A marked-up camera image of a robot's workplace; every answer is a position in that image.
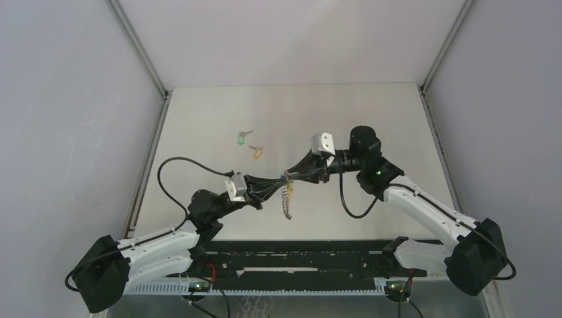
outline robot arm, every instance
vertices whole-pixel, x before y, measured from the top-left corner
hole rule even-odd
[[[389,262],[447,274],[463,292],[480,293],[508,263],[498,225],[489,219],[478,223],[438,202],[387,161],[380,147],[374,130],[366,126],[351,131],[347,150],[336,150],[330,134],[317,134],[311,139],[310,152],[281,178],[230,173],[226,192],[195,192],[183,223],[193,223],[196,233],[180,225],[142,238],[102,237],[67,276],[67,287],[81,293],[90,312],[102,311],[139,284],[169,274],[198,273],[206,255],[200,244],[222,229],[218,220],[247,205],[262,209],[262,202],[287,181],[318,184],[328,182],[331,174],[359,172],[357,181],[367,193],[399,207],[443,243],[399,237],[383,250]],[[71,277],[76,288],[68,284]]]

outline black cable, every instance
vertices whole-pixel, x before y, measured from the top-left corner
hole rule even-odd
[[[423,318],[422,311],[415,305],[415,303],[411,300],[409,301],[409,303],[418,312],[418,315],[420,315],[420,318]]]
[[[404,289],[402,290],[402,295],[400,295],[400,301],[398,302],[398,318],[402,318],[402,300],[404,299],[404,294],[406,293],[406,288],[411,284],[414,276],[410,275],[406,283],[404,284]]]
[[[482,233],[476,231],[475,229],[471,228],[470,226],[464,224],[464,222],[459,222],[459,224],[472,231],[472,233],[476,233],[482,240],[485,240],[492,248],[494,248],[496,250],[496,252],[498,252],[508,263],[508,265],[511,268],[511,274],[509,276],[505,276],[505,277],[494,277],[494,280],[512,280],[515,278],[515,276],[517,275],[517,269],[515,268],[515,265],[513,264],[513,262],[508,258],[508,256],[506,255],[506,253],[502,252],[491,240],[489,240],[487,237],[485,237]]]
[[[196,162],[196,161],[193,160],[193,159],[189,159],[189,158],[186,158],[186,157],[171,157],[171,158],[168,158],[168,159],[164,160],[164,162],[160,164],[160,167],[158,167],[158,173],[156,174],[156,179],[158,179],[158,185],[160,186],[160,189],[162,190],[162,192],[164,192],[164,194],[165,194],[167,197],[170,198],[170,200],[172,200],[173,202],[175,202],[177,205],[179,205],[179,206],[182,208],[182,210],[184,210],[185,218],[184,218],[184,220],[175,228],[175,231],[177,231],[180,227],[184,226],[184,224],[187,222],[187,220],[189,219],[189,213],[188,213],[188,210],[186,209],[186,207],[185,207],[181,202],[179,202],[175,197],[172,197],[172,195],[166,190],[166,188],[164,188],[164,185],[162,184],[162,179],[161,179],[163,167],[164,167],[167,163],[169,163],[169,162],[171,162],[171,161],[175,161],[175,160],[182,160],[182,161],[191,162],[192,164],[195,164],[196,166],[199,166],[199,167],[201,167],[201,168],[207,170],[208,172],[211,172],[212,174],[217,174],[217,175],[219,175],[219,176],[225,176],[225,177],[228,177],[228,178],[230,178],[231,176],[234,176],[234,172],[218,172],[218,171],[216,171],[216,170],[213,170],[213,169],[211,169],[211,168],[208,168],[208,167],[206,167],[206,166],[200,164],[199,162]]]
[[[362,219],[362,218],[366,217],[369,214],[372,207],[374,207],[374,204],[378,200],[378,195],[376,195],[374,197],[374,200],[372,200],[372,203],[369,205],[367,210],[362,215],[355,215],[355,214],[351,213],[351,211],[349,211],[349,209],[347,208],[347,205],[345,204],[345,198],[343,197],[343,165],[341,163],[340,157],[336,156],[336,158],[337,158],[337,162],[339,164],[339,198],[341,199],[341,205],[343,206],[343,209],[345,210],[345,212],[350,217],[352,217],[354,219]]]
[[[446,212],[442,207],[440,207],[438,204],[436,204],[435,202],[433,202],[432,200],[430,200],[426,196],[422,195],[421,193],[416,194],[416,191],[414,191],[412,188],[410,188],[406,185],[403,185],[403,184],[390,184],[389,186],[390,187],[401,187],[401,188],[404,188],[404,189],[412,192],[415,196],[418,196],[418,197],[422,198],[424,201],[428,202],[432,207],[436,208],[439,212],[441,212],[442,214],[444,214],[448,218],[452,219],[454,222],[457,222],[457,219],[454,216],[452,216],[451,214]],[[462,221],[459,221],[458,224],[460,226],[464,227],[465,229],[469,230],[470,232],[476,233],[476,235],[478,235],[481,239],[485,240],[493,249],[495,249],[497,251],[497,253],[499,253],[499,255],[501,255],[501,257],[503,257],[503,259],[505,259],[505,261],[510,266],[512,273],[509,276],[495,277],[494,280],[512,280],[512,279],[515,278],[515,276],[517,275],[517,269],[515,268],[515,265],[508,258],[508,256],[506,255],[505,252],[500,250],[491,240],[489,240],[487,237],[485,237],[482,233],[476,231],[476,229],[473,229],[472,227],[468,226],[466,223],[464,223]]]
[[[209,317],[218,318],[218,316],[213,315],[212,313],[208,312],[205,308],[200,307],[198,304],[191,302],[190,305],[194,306],[196,309],[199,309],[201,312],[205,313]]]
[[[213,174],[217,174],[217,175],[219,175],[219,176],[225,176],[225,177],[230,178],[231,176],[234,175],[234,172],[225,172],[225,173],[223,173],[223,172],[218,172],[218,171],[212,170],[211,168],[208,168],[208,167],[204,166],[203,164],[200,164],[199,162],[196,162],[195,160],[189,159],[189,158],[186,158],[186,157],[171,157],[171,158],[166,159],[166,160],[165,160],[163,163],[161,163],[160,166],[158,167],[158,173],[156,174],[156,179],[158,180],[158,185],[160,186],[160,189],[164,192],[164,194],[166,194],[166,196],[168,196],[173,202],[175,202],[177,205],[179,205],[179,206],[182,208],[182,210],[184,210],[184,220],[183,220],[173,231],[168,231],[168,232],[165,232],[165,233],[156,235],[156,236],[154,236],[154,237],[147,238],[146,240],[142,240],[142,241],[140,241],[140,242],[136,242],[135,246],[139,246],[139,245],[142,245],[142,244],[144,244],[144,243],[148,243],[148,242],[150,242],[150,241],[152,241],[152,240],[159,239],[160,237],[165,237],[166,235],[168,235],[168,234],[170,234],[170,233],[173,233],[174,231],[177,231],[178,229],[180,229],[180,228],[186,223],[186,221],[189,219],[189,213],[188,213],[188,210],[186,209],[186,207],[184,207],[183,204],[181,204],[178,200],[176,200],[176,198],[172,197],[172,195],[170,195],[170,193],[168,193],[168,191],[166,191],[166,189],[164,188],[164,185],[162,184],[161,173],[162,173],[163,167],[164,167],[167,163],[169,163],[169,162],[171,162],[171,161],[175,161],[175,160],[183,160],[183,161],[191,162],[192,164],[195,164],[196,166],[199,166],[199,167],[201,167],[201,168],[207,170],[208,172],[211,172],[211,173],[213,173]],[[117,249],[117,250],[108,252],[108,253],[106,253],[106,254],[99,255],[99,256],[97,256],[97,257],[95,257],[95,258],[92,258],[92,259],[90,259],[90,260],[87,260],[87,261],[85,261],[85,262],[82,262],[82,263],[76,265],[76,267],[75,267],[73,270],[71,270],[70,273],[68,273],[68,275],[67,275],[66,278],[64,279],[64,285],[66,286],[66,288],[68,288],[69,290],[72,290],[73,292],[79,292],[78,288],[75,288],[75,287],[73,287],[73,286],[70,285],[70,278],[71,278],[72,276],[74,276],[74,274],[76,274],[76,272],[78,272],[78,270],[80,270],[81,268],[83,268],[86,264],[95,262],[96,260],[100,260],[100,259],[102,259],[102,258],[106,258],[106,257],[111,256],[111,255],[113,255],[113,254],[117,254],[117,253],[122,252],[122,251],[124,251],[124,250],[128,250],[128,249],[130,249],[130,248],[132,248],[132,247],[133,247],[132,245],[128,245],[128,246],[122,247],[122,248],[120,248],[120,249]]]
[[[198,278],[198,279],[200,279],[200,280],[204,280],[205,282],[211,284],[211,286],[212,286],[213,283],[214,283],[213,281],[208,280],[207,278],[204,278],[203,276],[195,275],[195,274],[192,274],[192,273],[186,273],[186,275],[187,275],[188,277],[195,277],[195,278]],[[228,301],[228,297],[225,295],[225,292],[224,292],[224,291],[219,290],[219,289],[217,289],[217,290],[223,295],[223,298],[224,298],[224,300],[225,300],[225,303],[227,304],[228,318],[230,318],[231,310],[230,310],[230,303],[229,303],[229,301]],[[209,313],[208,311],[204,311],[204,313],[208,314],[208,315],[211,316],[211,317],[216,317],[216,316],[212,315],[211,313]]]

